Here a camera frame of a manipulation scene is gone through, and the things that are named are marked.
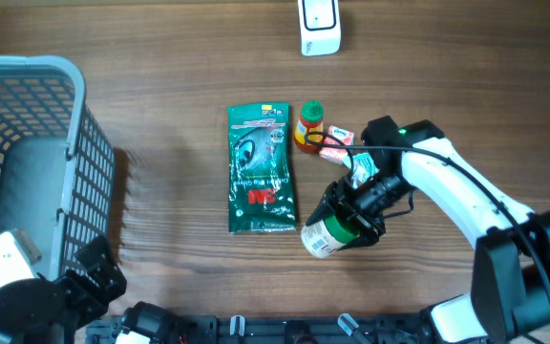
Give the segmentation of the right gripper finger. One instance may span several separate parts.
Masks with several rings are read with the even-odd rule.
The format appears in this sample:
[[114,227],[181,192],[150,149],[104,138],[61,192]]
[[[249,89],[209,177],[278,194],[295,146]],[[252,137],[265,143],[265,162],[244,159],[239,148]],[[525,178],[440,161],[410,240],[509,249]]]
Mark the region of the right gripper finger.
[[308,217],[305,226],[312,226],[337,214],[338,204],[345,199],[339,183],[331,183],[325,190],[320,202]]
[[340,227],[336,239],[343,244],[342,249],[374,246],[386,233],[383,214],[340,212],[336,220]]

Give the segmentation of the light teal packet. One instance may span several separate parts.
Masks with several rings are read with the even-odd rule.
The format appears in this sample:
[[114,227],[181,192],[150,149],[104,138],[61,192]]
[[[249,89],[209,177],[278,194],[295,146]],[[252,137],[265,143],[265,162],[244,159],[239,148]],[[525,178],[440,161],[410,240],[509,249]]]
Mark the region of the light teal packet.
[[352,158],[344,157],[343,164],[352,172],[350,180],[354,189],[360,187],[370,177],[379,172],[368,152],[356,154]]

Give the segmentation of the green lid jar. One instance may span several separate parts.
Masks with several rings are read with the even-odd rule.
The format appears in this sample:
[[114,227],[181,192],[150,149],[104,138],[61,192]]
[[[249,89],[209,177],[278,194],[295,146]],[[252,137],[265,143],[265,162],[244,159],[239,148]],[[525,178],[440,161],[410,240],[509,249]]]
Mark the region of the green lid jar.
[[330,216],[313,225],[304,226],[301,240],[315,258],[325,259],[359,237],[359,230],[351,224]]

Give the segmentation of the pink tissue pack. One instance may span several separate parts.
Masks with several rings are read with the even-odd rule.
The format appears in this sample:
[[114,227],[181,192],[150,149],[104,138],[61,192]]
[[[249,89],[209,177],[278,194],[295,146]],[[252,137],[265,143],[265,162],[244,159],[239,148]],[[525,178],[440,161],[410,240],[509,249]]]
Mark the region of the pink tissue pack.
[[339,165],[348,165],[349,153],[345,149],[331,148],[331,145],[352,145],[354,137],[355,134],[353,132],[330,125],[328,135],[323,141],[326,147],[319,151],[319,156]]

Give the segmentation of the red bottle green cap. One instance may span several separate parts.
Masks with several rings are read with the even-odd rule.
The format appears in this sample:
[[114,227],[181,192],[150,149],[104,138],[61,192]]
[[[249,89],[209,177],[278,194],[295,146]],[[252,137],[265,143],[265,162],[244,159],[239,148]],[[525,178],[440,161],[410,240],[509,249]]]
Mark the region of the red bottle green cap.
[[323,115],[324,108],[322,104],[315,99],[305,103],[302,108],[301,116],[294,129],[294,141],[296,146],[304,153],[317,154],[320,147],[307,142],[307,137],[310,140],[320,142],[320,135],[312,135],[312,132],[323,131]]

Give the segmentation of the green 3M gloves packet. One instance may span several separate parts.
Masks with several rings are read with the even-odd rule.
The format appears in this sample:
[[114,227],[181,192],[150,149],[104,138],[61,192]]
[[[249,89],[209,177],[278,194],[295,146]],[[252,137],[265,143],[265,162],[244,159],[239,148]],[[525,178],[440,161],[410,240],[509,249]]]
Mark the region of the green 3M gloves packet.
[[227,108],[229,232],[296,228],[295,191],[288,157],[289,122],[287,102]]

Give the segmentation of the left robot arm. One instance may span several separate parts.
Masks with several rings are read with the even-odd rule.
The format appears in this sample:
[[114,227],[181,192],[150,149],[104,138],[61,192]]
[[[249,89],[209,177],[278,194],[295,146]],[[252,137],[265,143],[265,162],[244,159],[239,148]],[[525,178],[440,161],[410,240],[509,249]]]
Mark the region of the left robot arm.
[[106,237],[95,237],[74,258],[85,274],[68,269],[53,281],[39,275],[0,288],[0,343],[73,343],[126,292]]

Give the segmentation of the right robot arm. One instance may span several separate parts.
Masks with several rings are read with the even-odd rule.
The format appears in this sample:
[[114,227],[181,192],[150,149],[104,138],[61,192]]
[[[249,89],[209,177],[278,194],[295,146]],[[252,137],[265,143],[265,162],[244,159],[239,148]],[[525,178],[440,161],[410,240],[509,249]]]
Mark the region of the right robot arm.
[[550,325],[550,211],[500,191],[427,120],[372,120],[346,153],[349,173],[328,186],[302,231],[313,256],[377,244],[394,204],[418,191],[474,252],[469,292],[419,312],[378,315],[367,332],[342,314],[338,324],[348,336],[360,343],[507,343]]

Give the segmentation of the white barcode scanner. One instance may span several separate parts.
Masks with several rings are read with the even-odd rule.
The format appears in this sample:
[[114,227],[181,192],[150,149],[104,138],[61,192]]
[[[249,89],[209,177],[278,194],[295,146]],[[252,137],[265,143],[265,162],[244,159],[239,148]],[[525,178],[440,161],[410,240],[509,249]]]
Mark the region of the white barcode scanner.
[[298,0],[301,53],[336,54],[342,41],[338,0]]

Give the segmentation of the grey plastic mesh basket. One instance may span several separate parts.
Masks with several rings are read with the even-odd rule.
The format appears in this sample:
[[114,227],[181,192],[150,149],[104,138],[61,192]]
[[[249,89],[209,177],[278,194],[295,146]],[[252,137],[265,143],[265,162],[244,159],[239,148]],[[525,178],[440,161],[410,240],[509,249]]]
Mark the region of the grey plastic mesh basket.
[[22,228],[50,280],[108,231],[116,160],[70,60],[0,55],[0,234]]

